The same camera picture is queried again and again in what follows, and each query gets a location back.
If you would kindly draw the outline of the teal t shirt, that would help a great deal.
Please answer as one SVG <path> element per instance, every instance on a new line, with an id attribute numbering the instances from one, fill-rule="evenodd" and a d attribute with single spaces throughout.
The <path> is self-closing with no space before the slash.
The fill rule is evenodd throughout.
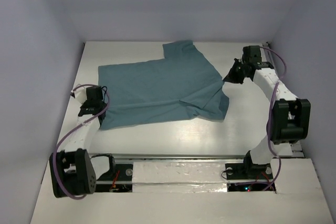
<path id="1" fill-rule="evenodd" d="M 110 105 L 102 130 L 140 124 L 224 120 L 229 98 L 222 76 L 191 40 L 163 45 L 163 59 L 99 66 Z"/>

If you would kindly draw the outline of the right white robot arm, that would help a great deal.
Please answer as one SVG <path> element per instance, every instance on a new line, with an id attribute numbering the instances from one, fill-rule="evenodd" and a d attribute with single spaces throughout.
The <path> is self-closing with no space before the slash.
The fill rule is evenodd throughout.
<path id="1" fill-rule="evenodd" d="M 266 136 L 241 163 L 225 165 L 225 179 L 256 180 L 270 168 L 273 158 L 289 144 L 303 140 L 308 135 L 311 103 L 294 95 L 282 82 L 270 62 L 263 61 L 261 46 L 246 46 L 243 55 L 235 62 L 225 77 L 225 82 L 242 84 L 249 78 L 270 102 Z"/>

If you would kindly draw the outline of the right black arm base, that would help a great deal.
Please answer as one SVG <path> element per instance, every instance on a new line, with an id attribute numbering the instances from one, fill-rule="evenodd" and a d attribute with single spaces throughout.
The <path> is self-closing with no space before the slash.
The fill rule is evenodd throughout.
<path id="1" fill-rule="evenodd" d="M 271 183 L 274 176 L 270 163 L 254 164 L 250 151 L 242 163 L 227 163 L 221 172 L 221 178 L 228 182 L 229 192 L 275 191 Z"/>

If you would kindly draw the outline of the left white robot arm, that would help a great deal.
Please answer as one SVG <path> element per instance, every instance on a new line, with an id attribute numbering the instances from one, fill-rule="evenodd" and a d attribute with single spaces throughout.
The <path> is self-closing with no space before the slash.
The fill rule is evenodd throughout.
<path id="1" fill-rule="evenodd" d="M 89 154 L 110 98 L 106 86 L 95 84 L 78 85 L 70 95 L 80 103 L 77 124 L 57 143 L 49 167 L 54 196 L 81 200 L 96 191 L 99 178 L 111 179 L 117 173 L 112 154 Z"/>

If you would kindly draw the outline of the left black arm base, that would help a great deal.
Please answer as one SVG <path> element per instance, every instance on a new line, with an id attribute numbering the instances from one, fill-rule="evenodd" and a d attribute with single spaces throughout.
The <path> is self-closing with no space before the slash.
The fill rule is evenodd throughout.
<path id="1" fill-rule="evenodd" d="M 131 193 L 133 163 L 129 160 L 116 160 L 115 168 L 103 174 L 96 185 L 96 193 Z"/>

